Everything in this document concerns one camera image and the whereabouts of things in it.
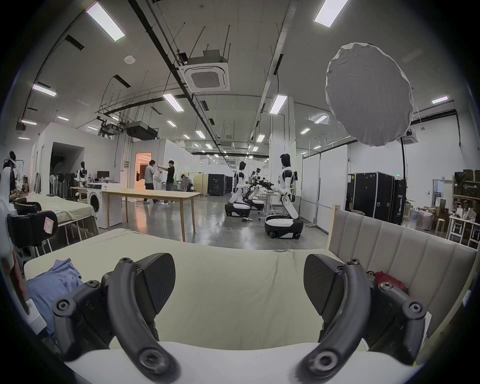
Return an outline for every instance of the doorway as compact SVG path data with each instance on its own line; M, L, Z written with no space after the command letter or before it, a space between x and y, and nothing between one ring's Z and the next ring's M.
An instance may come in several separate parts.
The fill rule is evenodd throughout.
M145 190L145 169L152 159L152 153L137 153L135 161L135 189Z
M443 197L445 208L453 209L453 183L451 180L432 179L432 207L435 207L435 199Z

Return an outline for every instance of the washing machine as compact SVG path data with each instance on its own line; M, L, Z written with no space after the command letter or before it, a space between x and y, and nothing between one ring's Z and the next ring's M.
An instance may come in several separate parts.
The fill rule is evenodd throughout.
M108 193L102 191L119 191L120 183L88 183L87 200L96 215L99 228L107 229ZM110 226L121 224L121 196L110 196Z

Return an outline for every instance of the sticker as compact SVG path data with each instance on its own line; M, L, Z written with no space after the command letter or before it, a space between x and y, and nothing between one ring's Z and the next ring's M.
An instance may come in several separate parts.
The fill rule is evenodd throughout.
M48 233L49 235L52 234L53 231L53 220L49 219L48 217L45 218L45 223L43 224L43 230Z

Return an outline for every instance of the white plastic bag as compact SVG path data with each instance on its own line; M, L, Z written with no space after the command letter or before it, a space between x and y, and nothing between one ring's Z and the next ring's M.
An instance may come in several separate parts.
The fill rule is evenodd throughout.
M162 171L157 169L153 174L153 180L156 181L157 183L160 183L162 181L162 176L160 175L161 173Z

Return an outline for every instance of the ceiling vent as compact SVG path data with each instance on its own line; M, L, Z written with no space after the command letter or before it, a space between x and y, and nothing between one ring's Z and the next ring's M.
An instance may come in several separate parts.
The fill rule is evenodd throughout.
M133 121L125 124L127 135L140 140L153 140L156 138L156 131L146 125L143 121Z
M201 57L190 57L180 72L192 92L229 91L228 62L219 49L203 51Z
M402 137L403 137L403 144L404 145L415 144L415 143L419 142L417 140L417 134L415 133L415 131L412 131L411 128L408 128L407 132L405 133L405 136L402 136Z

